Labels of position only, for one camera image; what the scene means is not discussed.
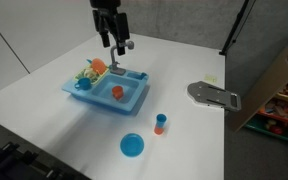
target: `white table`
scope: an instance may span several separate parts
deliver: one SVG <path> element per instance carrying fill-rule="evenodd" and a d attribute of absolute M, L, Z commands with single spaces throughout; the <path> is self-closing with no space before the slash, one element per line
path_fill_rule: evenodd
<path fill-rule="evenodd" d="M 137 115 L 121 115 L 78 101 L 61 86 L 87 58 L 110 63 L 96 36 L 0 91 L 0 124 L 95 180 L 220 180 L 224 175 L 224 111 L 196 105 L 189 83 L 211 75 L 224 87 L 218 50 L 132 35 L 135 49 L 121 67 L 149 74 L 149 91 Z M 164 113 L 166 130 L 153 132 Z M 144 151 L 128 158 L 120 141 L 137 133 Z"/>

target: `small orange cup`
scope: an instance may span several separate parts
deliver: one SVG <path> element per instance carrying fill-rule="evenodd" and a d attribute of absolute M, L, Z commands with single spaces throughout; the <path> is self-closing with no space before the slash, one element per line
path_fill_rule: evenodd
<path fill-rule="evenodd" d="M 114 86 L 112 88 L 112 94 L 116 100 L 120 100 L 124 96 L 123 87 L 122 86 Z"/>

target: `blue toy sink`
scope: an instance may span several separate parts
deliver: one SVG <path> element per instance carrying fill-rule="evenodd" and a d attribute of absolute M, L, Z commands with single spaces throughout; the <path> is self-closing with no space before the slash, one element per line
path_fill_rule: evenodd
<path fill-rule="evenodd" d="M 148 80 L 148 75 L 126 70 L 124 75 L 112 74 L 109 71 L 99 82 L 89 90 L 75 89 L 76 80 L 66 82 L 62 89 L 71 93 L 75 98 L 95 105 L 104 105 L 122 113 L 130 113 L 142 94 Z M 116 100 L 112 95 L 114 86 L 122 86 L 124 96 Z"/>

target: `blue cup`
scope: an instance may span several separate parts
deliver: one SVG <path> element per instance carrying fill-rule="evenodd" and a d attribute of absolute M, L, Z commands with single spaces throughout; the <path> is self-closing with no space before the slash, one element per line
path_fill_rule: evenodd
<path fill-rule="evenodd" d="M 81 78 L 75 84 L 77 90 L 88 90 L 91 88 L 91 80 L 89 78 Z"/>
<path fill-rule="evenodd" d="M 156 127 L 163 128 L 165 122 L 166 122 L 166 116 L 164 114 L 158 114 L 156 116 Z"/>

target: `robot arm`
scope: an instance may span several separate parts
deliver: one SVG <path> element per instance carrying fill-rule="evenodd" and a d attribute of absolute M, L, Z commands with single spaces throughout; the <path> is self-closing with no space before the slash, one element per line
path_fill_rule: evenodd
<path fill-rule="evenodd" d="M 130 38 L 128 30 L 127 16 L 125 13 L 118 13 L 117 7 L 121 5 L 120 0 L 90 0 L 93 10 L 96 31 L 102 38 L 103 46 L 109 47 L 110 32 L 117 47 L 117 54 L 125 54 L 125 41 Z"/>

